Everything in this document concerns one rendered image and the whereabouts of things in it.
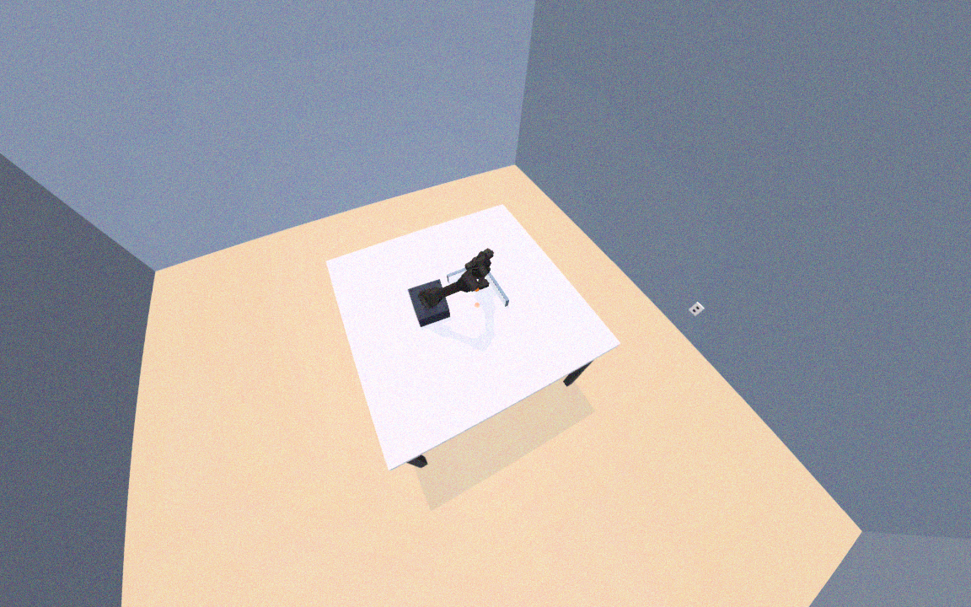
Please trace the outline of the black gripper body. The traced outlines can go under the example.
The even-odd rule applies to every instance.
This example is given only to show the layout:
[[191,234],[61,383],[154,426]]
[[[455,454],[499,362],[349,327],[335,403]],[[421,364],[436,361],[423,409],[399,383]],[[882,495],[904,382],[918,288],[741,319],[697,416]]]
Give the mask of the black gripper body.
[[[464,266],[465,266],[465,269],[466,269],[466,270],[468,270],[468,269],[471,269],[471,268],[473,268],[473,266],[471,266],[471,265],[469,264],[469,262],[467,262],[467,264],[465,264]],[[477,272],[477,271],[475,271],[475,270],[473,270],[472,272],[473,272],[473,274],[474,274],[474,276],[475,276],[475,279],[480,279],[480,274],[479,274],[479,272]],[[481,289],[483,289],[483,288],[486,288],[486,287],[489,287],[489,285],[490,285],[490,283],[488,282],[488,279],[485,279],[485,280],[483,280],[483,284],[481,285],[481,287],[479,287],[479,289],[481,290]]]

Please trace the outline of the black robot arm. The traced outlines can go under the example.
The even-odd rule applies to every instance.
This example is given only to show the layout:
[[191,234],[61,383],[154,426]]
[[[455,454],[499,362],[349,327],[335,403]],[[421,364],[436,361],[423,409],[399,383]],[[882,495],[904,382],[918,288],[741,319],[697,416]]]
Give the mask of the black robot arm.
[[[468,269],[466,272],[461,274],[461,277],[458,279],[458,281],[453,282],[452,284],[448,284],[447,287],[442,287],[440,289],[438,287],[434,287],[431,289],[429,288],[425,289],[425,291],[421,291],[419,293],[421,306],[423,306],[424,304],[424,306],[426,306],[427,309],[430,309],[434,306],[437,306],[437,304],[439,304],[439,301],[442,301],[442,299],[446,298],[448,295],[452,295],[452,293],[457,293],[461,291],[464,293],[473,292],[475,291],[475,289],[481,287],[481,285],[483,284],[483,280],[485,280],[485,277],[488,276],[489,272],[491,271],[490,258],[492,258],[493,256],[494,256],[493,250],[489,249],[489,247],[486,247],[485,250],[482,250],[482,252],[479,252],[478,256],[475,256],[473,257],[473,259],[471,259],[469,264],[473,266],[473,268]],[[472,272],[473,270],[479,272],[480,274],[479,281],[475,280],[475,276]]]

